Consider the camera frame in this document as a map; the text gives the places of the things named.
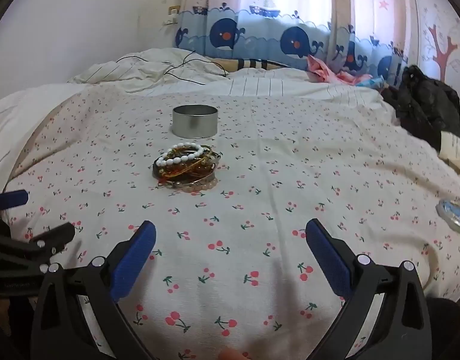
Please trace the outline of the person's left hand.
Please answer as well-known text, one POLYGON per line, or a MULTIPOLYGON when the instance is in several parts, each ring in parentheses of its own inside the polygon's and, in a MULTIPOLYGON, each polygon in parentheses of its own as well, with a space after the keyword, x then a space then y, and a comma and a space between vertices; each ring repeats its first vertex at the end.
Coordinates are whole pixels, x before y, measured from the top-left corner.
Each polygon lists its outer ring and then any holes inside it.
POLYGON ((224 348, 218 354, 218 360, 248 360, 246 356, 231 348, 224 348))

